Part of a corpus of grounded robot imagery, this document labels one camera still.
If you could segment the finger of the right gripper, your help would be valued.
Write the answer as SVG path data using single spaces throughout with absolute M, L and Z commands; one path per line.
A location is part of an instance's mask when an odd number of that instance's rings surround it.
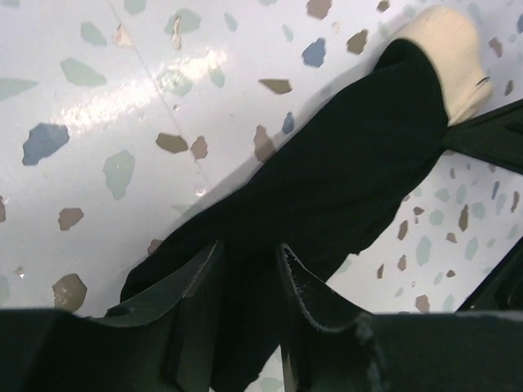
M 452 126 L 443 147 L 518 174 L 523 169 L 522 100 Z

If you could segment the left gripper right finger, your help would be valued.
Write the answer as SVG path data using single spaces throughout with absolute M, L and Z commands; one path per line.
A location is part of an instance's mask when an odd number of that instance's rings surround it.
M 282 245 L 288 391 L 519 391 L 522 311 L 371 314 Z

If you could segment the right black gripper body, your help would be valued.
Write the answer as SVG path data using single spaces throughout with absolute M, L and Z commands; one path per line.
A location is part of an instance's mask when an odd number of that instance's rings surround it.
M 519 240 L 459 310 L 522 311 L 523 242 Z

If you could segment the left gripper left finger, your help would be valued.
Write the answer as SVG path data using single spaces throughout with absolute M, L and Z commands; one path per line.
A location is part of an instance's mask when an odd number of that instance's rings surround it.
M 102 318 L 1 313 L 4 391 L 206 391 L 223 283 L 213 243 Z

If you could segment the black underwear beige waistband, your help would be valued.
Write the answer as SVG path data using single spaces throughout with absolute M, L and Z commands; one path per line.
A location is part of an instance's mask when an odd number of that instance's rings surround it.
M 475 25 L 434 6 L 392 38 L 373 71 L 335 95 L 234 193 L 188 220 L 127 276 L 127 300 L 224 244 L 211 387 L 243 391 L 279 345 L 276 247 L 329 279 L 368 248 L 443 153 L 447 129 L 488 101 Z

